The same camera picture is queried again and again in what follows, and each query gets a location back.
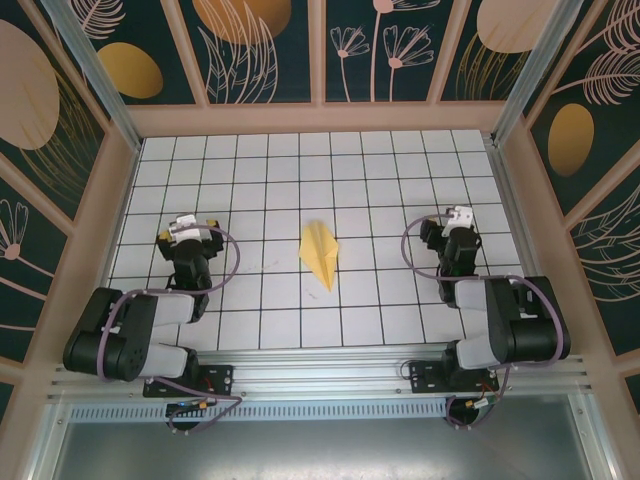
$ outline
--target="metal extrusion bar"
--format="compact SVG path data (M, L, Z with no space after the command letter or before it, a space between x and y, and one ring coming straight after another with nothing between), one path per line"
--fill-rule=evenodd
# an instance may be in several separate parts
M582 2L583 0L562 0L556 3L556 8L520 72L493 130L493 138L498 147L509 137L538 83L553 62L566 33L580 12Z
M213 352L202 364L235 367L233 395L250 401L364 400L415 398L400 376L405 360L437 360L445 345ZM507 395L547 395L590 391L582 359L571 356L551 367L512 370ZM142 381L104 384L96 377L58 369L49 390L51 403L145 403ZM442 394L424 394L442 398Z
M64 39L67 47L82 66L87 79L95 89L98 97L113 118L114 122L134 150L140 148L140 134L136 130L131 115L127 110L120 94L116 90L109 75L98 59L93 45L82 31L77 18L71 9L70 2L60 0L41 0L53 25Z

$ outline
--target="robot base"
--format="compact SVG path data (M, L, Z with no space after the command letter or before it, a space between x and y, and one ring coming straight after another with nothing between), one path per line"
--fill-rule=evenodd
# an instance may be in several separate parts
M409 377L413 393L480 393L483 382L496 392L500 388L487 369L457 369L447 375L444 363L438 360L410 362Z
M233 367L231 365L200 365L195 374L189 378L170 379L183 387L201 392L211 392L216 395L231 395L233 385ZM178 397L204 397L204 395L189 395L164 383L152 382L144 384L142 396L145 398L178 398Z

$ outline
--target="gray floor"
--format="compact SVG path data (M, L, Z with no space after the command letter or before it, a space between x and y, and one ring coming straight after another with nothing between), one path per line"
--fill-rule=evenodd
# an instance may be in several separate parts
M477 431L442 419L72 425L58 480L591 478L563 397L506 399Z

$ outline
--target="metal panel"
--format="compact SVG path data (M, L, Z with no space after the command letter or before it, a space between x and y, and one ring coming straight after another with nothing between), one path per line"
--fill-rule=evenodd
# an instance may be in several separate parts
M307 401L307 402L244 402L221 421L283 421L283 420L355 420L444 417L445 399L419 398L407 400L370 401ZM70 423L154 423L166 422L167 404L74 405ZM206 411L191 412L177 417L176 422L209 420L220 413L224 405Z
M456 431L439 418L222 422L188 437L171 435L161 424L71 424L55 478L591 477L566 398L516 397L471 432Z

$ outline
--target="cable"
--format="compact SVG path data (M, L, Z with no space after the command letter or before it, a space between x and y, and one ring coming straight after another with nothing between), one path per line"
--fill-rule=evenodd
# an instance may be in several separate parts
M167 385L167 386L169 386L171 388L176 388L178 390L182 390L185 393L189 393L191 395L196 395L198 397L201 396L203 398L212 399L212 400L234 400L234 402L231 405L226 407L224 410L222 410L218 415L213 417L211 420L207 420L206 422L200 422L198 425L196 425L192 429L187 430L186 432L184 432L185 435L188 435L189 433L197 433L197 432L201 432L203 430L206 430L207 428L212 426L214 423L216 423L218 420L220 420L222 417L224 417L227 413L229 413L231 410L233 410L234 408L236 408L238 405L240 405L242 403L242 397L237 397L237 396L234 396L234 395L229 395L229 396L227 396L227 395L216 395L216 394L213 394L213 393L200 392L198 390L193 390L193 389L191 389L189 387L183 387L182 385L178 385L177 383L172 382L171 380L168 380L168 379L162 378L162 377L154 377L154 378L150 378L149 380L160 382L160 383L164 383L165 385ZM169 428L171 428L171 430L174 433L177 433L179 430L174 425L173 420L180 413L182 413L180 411L180 409L177 409L169 417Z
M502 380L502 388L500 388L500 393L497 395L498 400L502 400L502 397L504 396L504 392L507 390L507 382L509 381L509 373L511 372L511 367L507 367L507 369L504 371L504 379ZM487 419L489 417L491 417L491 415L493 415L493 410L495 405L492 405L491 409L485 414L484 417L482 417L480 420L476 421L473 423L473 426L471 425L465 425L464 423L460 422L459 420L453 418L451 416L451 405L453 404L454 400L457 397L455 395L453 395L452 397L449 397L447 399L447 404L445 407L445 420L447 421L447 423L449 425L451 425L452 427L454 427L456 430L459 428L466 428L467 430L471 430L473 428L478 428L480 425L482 425L484 422L487 421Z
M513 364L514 366L523 366L523 367L535 367L535 368L544 368L544 367L549 367L551 365L553 365L554 363L556 363L561 355L562 355L562 348L564 345L564 332L562 331L562 322L560 321L560 316L558 315L558 312L556 311L556 309L554 308L554 306L551 304L551 301L547 298L547 296L544 294L544 292L542 290L540 290L534 283L532 283L531 281L527 280L526 278L520 277L518 275L488 275L488 276L478 276L478 277L442 277L440 275L431 275L428 273L423 272L422 270L420 270L419 268L415 267L413 265L413 263L411 262L411 260L409 259L409 256L407 255L407 251L406 251L406 245L407 245L407 239L409 238L409 232L411 231L411 229L413 227L415 227L416 225L418 225L419 223L421 224L422 222L424 222L425 220L431 220L434 218L452 218L452 215L448 215L448 214L442 214L442 213L435 213L435 214L431 214L431 215L426 215L424 217L421 217L417 220L414 220L413 222L411 222L407 228L405 229L404 233L402 234L402 239L400 241L400 250L402 252L402 258L404 259L404 262L407 264L407 266L416 274L416 275L420 275L421 277L424 278L429 278L431 280L439 280L439 281L449 281L449 282L457 282L460 280L498 280L498 279L507 279L507 280L514 280L515 282L518 283L522 283L523 285L526 285L529 289L531 289L531 291L533 293L535 293L535 295L540 299L540 301L542 302L542 304L545 306L545 308L547 309L547 311L549 312L549 314L551 315L551 318L553 320L553 326L555 327L556 330L556 338L557 338L557 344L556 344L556 350L553 354L553 356L545 361L545 362L521 362L521 363L515 363ZM499 400L502 399L504 392L506 391L507 388L507 382L509 380L509 373L511 371L511 366L506 366L506 365L502 365L498 368L506 368L505 370L505 374L504 374L504 379L502 380L502 388L500 389L500 394L499 394ZM446 421L447 423L449 423L449 425L454 426L456 428L459 428L461 426L466 426L467 429L471 429L471 425L464 425L462 422L459 422L458 420L456 420L455 418L453 418L451 416L451 405L453 404L454 400L456 399L455 395L450 397L447 400L447 404L446 404L446 409L445 409L445 413L446 413ZM491 408L491 410L489 410L489 412L487 412L487 414L482 417L479 421L474 423L474 428L480 426L481 424L483 424L487 418L489 418L491 416L491 414L493 413L493 407Z
M418 375L417 374L413 374L411 375L411 369L409 369L409 375L404 375L402 373L402 369L407 366L409 363L411 362L416 362L417 360L407 360L405 362L402 363L402 365L400 365L400 376L402 377L403 380L413 380L414 378L417 378Z
M228 240L228 242L231 243L231 245L233 245L233 248L235 248L235 250L236 250L236 263L233 266L233 268L231 269L231 272L227 276L225 276L225 278L220 283L218 283L217 285L214 285L211 288L207 288L205 290L173 290L171 288L166 288L166 289L148 288L148 289L130 290L130 291L126 292L125 294L123 294L118 299L118 301L114 304L113 308L111 309L111 312L109 313L109 317L107 318L107 321L106 321L106 323L104 325L104 330L102 332L102 336L100 337L100 344L99 344L99 347L98 347L98 361L97 361L97 365L96 365L96 370L97 370L98 377L103 382L108 382L109 381L109 379L105 376L105 373L104 373L105 350L106 350L106 346L107 346L107 340L109 338L109 333L111 331L111 328L113 327L113 324L115 322L115 319L116 319L116 316L118 314L118 311L120 310L120 308L122 308L124 303L129 298L134 297L136 295L140 295L140 294L143 294L143 295L147 295L147 294L151 294L151 295L166 295L166 294L207 295L207 294L209 294L211 292L214 292L214 291L219 290L222 287L224 287L227 283L229 283L229 281L238 272L238 268L240 267L240 247L238 246L238 242L236 242L236 240L229 233L225 232L224 230L222 230L220 228L211 227L209 225L189 225L189 226L185 226L185 227L181 227L181 228L176 229L174 233L179 233L179 232L182 232L182 231L185 231L185 230L193 230L193 229L208 230L208 231L211 231L211 232L217 232L217 233L221 234L224 238L226 238ZM183 387L182 385L179 385L179 384L177 384L175 382L172 382L171 380L168 380L168 379L163 378L163 377L152 377L149 380L151 382L156 381L156 382L164 383L165 385L168 385L168 386L170 386L172 388L175 388L177 390L183 391L183 392L188 393L190 395L196 395L198 397L210 398L210 399L213 399L213 400L235 400L235 402L232 405L230 405L229 407L227 407L224 410L222 410L221 413L216 415L211 420L208 420L207 422L202 422L202 423L198 424L196 427L194 427L191 430L189 430L189 431L194 432L194 433L197 432L197 431L201 431L201 430L204 430L205 428L210 427L211 425L216 423L220 418L222 418L224 415L226 415L228 412L230 412L231 410L236 408L238 405L240 405L240 403L242 403L242 398L241 397L226 396L226 395L216 395L216 394L213 394L211 392L201 392L201 391L198 391L198 390L193 390L193 389L188 388L188 387ZM173 419L179 413L180 413L180 411L176 410L171 415L171 417L169 418L169 426L174 430L174 432L177 431L177 429L173 426Z

